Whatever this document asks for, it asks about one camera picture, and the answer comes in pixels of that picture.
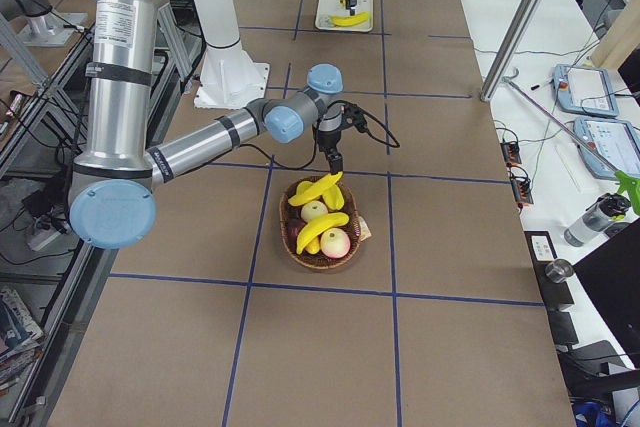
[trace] cup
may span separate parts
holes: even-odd
[[[568,260],[556,259],[547,264],[544,268],[544,273],[551,282],[561,284],[574,274],[574,270],[573,265]]]

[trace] yellow banana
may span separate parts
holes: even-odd
[[[322,193],[329,187],[335,185],[335,183],[340,180],[340,177],[342,177],[342,172],[338,172],[335,175],[325,175],[320,180],[314,182],[313,185],[307,188],[304,192],[301,192],[299,194],[296,193],[296,195],[291,197],[289,199],[289,205],[292,205],[293,207],[299,207],[306,204],[307,202],[311,202],[312,200],[322,195]]]
[[[296,194],[302,194],[305,190],[307,190],[312,185],[313,185],[313,182],[309,182],[308,180],[300,181],[300,183],[296,186]],[[318,200],[319,198],[320,198],[320,196],[316,197],[315,199],[311,199],[311,200]]]
[[[335,184],[322,193],[322,201],[331,210],[340,210],[344,207],[344,196],[340,187]]]
[[[354,25],[362,24],[369,20],[369,12],[360,12],[356,15],[347,15],[340,17],[338,15],[331,15],[331,22],[336,27],[353,27]]]
[[[344,212],[333,212],[312,219],[305,225],[296,239],[296,253],[300,255],[313,239],[318,238],[325,230],[342,227],[349,223],[349,216]]]
[[[311,239],[311,242],[307,244],[304,250],[311,255],[316,255],[320,252],[320,237],[314,237]]]

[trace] green clip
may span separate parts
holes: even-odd
[[[640,215],[640,179],[631,177],[621,170],[616,171],[615,175],[616,178],[620,181],[618,193],[622,194],[626,192],[629,196],[629,200],[631,201],[633,211],[636,214]]]

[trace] fruit basket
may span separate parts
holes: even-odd
[[[338,182],[336,185],[340,188],[344,197],[344,207],[340,210],[349,216],[349,222],[341,227],[341,229],[347,233],[349,240],[351,241],[349,251],[345,256],[339,259],[329,258],[324,255],[322,251],[313,255],[306,251],[303,251],[300,255],[296,254],[296,241],[289,237],[287,232],[287,222],[291,219],[299,218],[300,207],[292,207],[289,205],[288,199],[295,195],[296,187],[300,182],[305,180],[309,182],[316,182],[320,178],[321,177],[319,176],[311,176],[300,179],[291,184],[284,192],[280,199],[280,234],[287,253],[294,261],[311,270],[326,271],[343,266],[357,252],[358,247],[360,246],[360,222],[358,221],[358,211],[351,191],[343,183]]]

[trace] white table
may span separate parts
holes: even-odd
[[[462,0],[462,3],[471,38],[477,49],[478,64],[484,76],[488,73],[495,54],[478,50],[498,50],[520,0]],[[574,0],[543,0],[517,52],[582,51],[596,40],[596,35]],[[548,81],[553,69],[559,63],[573,64],[578,55],[517,54],[512,59],[507,74],[511,75],[514,68],[518,68],[520,74],[515,79],[516,83],[530,92],[540,104],[552,109],[554,92]],[[614,90],[625,87],[617,72],[610,72],[610,77]],[[529,90],[537,84],[541,85],[539,89]],[[635,101],[631,98],[618,98],[617,101],[620,107],[619,118],[640,126],[640,109]],[[545,135],[548,124],[546,117],[506,85],[500,86],[496,91],[491,100],[491,110],[494,119],[504,122],[521,140],[542,139],[559,130],[552,123]],[[560,111],[559,108],[556,108],[554,115],[563,122],[569,122],[576,117]],[[509,133],[506,133],[505,137],[507,140],[513,139]],[[536,171],[536,158],[540,146],[540,142],[520,144],[523,167],[530,176]],[[544,142],[533,182],[534,205],[523,210],[522,227],[524,230],[548,231],[558,257],[575,263],[602,244],[606,237],[600,234],[590,243],[576,248],[564,240],[564,229],[599,195],[616,190],[614,182],[597,180],[591,176],[580,158],[577,147],[568,135],[560,133]],[[637,216],[631,213],[626,220],[632,221],[636,218]],[[602,321],[576,276],[569,279],[568,285],[575,300],[575,306],[568,311],[578,333],[578,346],[608,340],[618,352],[622,352],[619,343]]]

